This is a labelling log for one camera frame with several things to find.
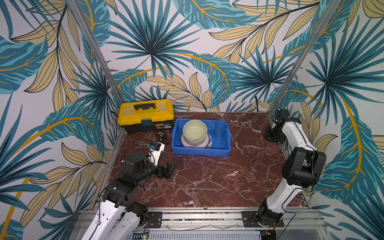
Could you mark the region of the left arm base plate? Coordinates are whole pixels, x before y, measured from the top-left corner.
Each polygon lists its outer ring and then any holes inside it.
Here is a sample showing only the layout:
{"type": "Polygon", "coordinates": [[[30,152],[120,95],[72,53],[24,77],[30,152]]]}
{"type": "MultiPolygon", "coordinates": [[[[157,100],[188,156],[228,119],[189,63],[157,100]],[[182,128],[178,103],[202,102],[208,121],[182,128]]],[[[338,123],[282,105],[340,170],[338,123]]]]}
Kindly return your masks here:
{"type": "Polygon", "coordinates": [[[149,229],[160,229],[162,226],[162,212],[145,212],[141,219],[141,226],[149,229]]]}

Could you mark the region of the pale green bowl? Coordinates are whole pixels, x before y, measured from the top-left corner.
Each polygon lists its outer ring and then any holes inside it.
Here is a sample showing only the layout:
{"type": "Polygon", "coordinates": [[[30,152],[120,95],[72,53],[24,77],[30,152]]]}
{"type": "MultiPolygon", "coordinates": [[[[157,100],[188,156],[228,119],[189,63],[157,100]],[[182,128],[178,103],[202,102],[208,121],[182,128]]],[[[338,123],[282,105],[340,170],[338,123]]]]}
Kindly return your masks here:
{"type": "Polygon", "coordinates": [[[200,143],[207,135],[208,128],[201,120],[190,120],[183,127],[183,136],[191,143],[200,143]]]}

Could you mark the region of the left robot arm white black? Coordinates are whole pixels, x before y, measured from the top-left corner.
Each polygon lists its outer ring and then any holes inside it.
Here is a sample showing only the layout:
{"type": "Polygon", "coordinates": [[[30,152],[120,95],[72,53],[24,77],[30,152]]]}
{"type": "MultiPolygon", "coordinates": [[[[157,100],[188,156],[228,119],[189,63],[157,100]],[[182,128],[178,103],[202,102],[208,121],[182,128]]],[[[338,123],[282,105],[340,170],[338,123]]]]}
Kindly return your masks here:
{"type": "Polygon", "coordinates": [[[161,151],[128,154],[123,170],[104,190],[99,210],[83,240],[124,240],[136,228],[150,226],[148,207],[132,199],[152,176],[166,180],[172,177],[179,163],[159,165],[160,156],[161,151]]]}

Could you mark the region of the pink translucent plastic cup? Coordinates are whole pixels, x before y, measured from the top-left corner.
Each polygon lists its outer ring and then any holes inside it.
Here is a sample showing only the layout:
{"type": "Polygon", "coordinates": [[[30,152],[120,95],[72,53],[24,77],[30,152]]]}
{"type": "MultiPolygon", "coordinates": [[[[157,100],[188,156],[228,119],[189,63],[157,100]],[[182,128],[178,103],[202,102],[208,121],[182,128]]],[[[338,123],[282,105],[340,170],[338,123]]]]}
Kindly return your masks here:
{"type": "Polygon", "coordinates": [[[283,146],[284,146],[284,144],[277,144],[274,142],[268,142],[264,148],[264,153],[267,156],[271,157],[271,156],[277,154],[282,149],[283,146]]]}

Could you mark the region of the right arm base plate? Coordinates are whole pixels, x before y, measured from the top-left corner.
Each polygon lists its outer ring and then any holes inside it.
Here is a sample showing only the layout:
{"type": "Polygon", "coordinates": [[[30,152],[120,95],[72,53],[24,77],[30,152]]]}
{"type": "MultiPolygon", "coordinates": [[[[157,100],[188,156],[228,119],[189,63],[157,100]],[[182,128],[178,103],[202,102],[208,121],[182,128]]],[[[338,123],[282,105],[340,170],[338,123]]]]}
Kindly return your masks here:
{"type": "Polygon", "coordinates": [[[253,227],[283,227],[284,222],[282,220],[283,214],[274,212],[265,212],[259,214],[258,211],[243,211],[242,221],[245,228],[253,227]]]}

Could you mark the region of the stack of lilac bowls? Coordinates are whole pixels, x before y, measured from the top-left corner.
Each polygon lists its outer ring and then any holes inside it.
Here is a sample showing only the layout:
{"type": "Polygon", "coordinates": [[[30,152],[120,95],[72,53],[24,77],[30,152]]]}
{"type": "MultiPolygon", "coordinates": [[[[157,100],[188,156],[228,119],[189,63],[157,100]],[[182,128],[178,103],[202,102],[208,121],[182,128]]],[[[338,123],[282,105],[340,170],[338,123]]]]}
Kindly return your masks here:
{"type": "Polygon", "coordinates": [[[185,138],[182,138],[182,145],[186,148],[205,148],[209,144],[209,139],[205,139],[200,143],[189,142],[185,138]]]}

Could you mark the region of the grey translucent plastic cup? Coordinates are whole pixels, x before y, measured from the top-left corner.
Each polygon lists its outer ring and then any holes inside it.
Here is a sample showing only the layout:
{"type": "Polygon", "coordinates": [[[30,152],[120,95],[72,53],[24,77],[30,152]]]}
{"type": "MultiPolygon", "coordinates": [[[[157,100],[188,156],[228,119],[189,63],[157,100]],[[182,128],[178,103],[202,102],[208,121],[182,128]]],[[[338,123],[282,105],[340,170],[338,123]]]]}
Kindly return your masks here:
{"type": "Polygon", "coordinates": [[[228,128],[228,122],[224,119],[216,120],[215,122],[215,137],[217,140],[224,138],[228,128]]]}

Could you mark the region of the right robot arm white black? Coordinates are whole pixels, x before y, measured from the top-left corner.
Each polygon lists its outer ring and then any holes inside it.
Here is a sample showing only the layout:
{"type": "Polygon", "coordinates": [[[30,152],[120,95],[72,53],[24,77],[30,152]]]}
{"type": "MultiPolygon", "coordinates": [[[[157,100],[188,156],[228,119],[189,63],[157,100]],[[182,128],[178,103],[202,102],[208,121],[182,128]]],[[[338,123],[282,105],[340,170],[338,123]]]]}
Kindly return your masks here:
{"type": "Polygon", "coordinates": [[[277,111],[274,125],[267,128],[265,138],[276,144],[287,142],[292,149],[283,165],[281,183],[257,213],[258,224],[269,227],[281,220],[285,208],[297,194],[317,184],[327,157],[313,146],[301,121],[291,117],[287,109],[277,111]]]}

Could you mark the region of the white plate green rim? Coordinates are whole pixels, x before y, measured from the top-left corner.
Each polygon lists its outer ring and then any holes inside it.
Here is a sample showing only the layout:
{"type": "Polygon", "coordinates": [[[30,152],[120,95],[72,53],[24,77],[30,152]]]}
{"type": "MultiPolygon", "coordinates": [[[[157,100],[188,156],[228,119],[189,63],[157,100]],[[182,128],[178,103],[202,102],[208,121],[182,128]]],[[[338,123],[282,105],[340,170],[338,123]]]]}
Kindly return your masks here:
{"type": "Polygon", "coordinates": [[[207,134],[205,139],[209,139],[209,144],[205,148],[210,149],[212,147],[213,140],[212,140],[212,138],[211,138],[211,136],[209,134],[207,134]]]}

